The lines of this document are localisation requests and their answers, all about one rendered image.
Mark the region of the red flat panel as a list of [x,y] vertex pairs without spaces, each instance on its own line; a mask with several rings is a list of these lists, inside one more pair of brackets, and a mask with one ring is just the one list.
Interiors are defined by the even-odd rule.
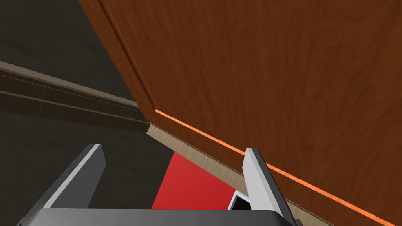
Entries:
[[235,189],[174,152],[152,209],[226,210]]

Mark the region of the brown wooden cupboard door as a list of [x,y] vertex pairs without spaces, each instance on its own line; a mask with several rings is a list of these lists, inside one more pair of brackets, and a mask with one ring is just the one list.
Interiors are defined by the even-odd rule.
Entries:
[[402,0],[78,0],[146,119],[335,226],[402,226]]

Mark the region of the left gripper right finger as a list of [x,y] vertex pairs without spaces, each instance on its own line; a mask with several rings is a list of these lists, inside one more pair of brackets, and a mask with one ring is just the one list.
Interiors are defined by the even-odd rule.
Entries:
[[246,149],[242,169],[251,209],[276,213],[281,226],[296,226],[297,220],[257,148]]

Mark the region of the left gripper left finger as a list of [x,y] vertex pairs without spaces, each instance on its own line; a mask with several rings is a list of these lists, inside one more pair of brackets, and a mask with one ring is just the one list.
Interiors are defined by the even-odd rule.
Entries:
[[38,207],[87,208],[105,166],[101,144],[89,144],[38,200]]

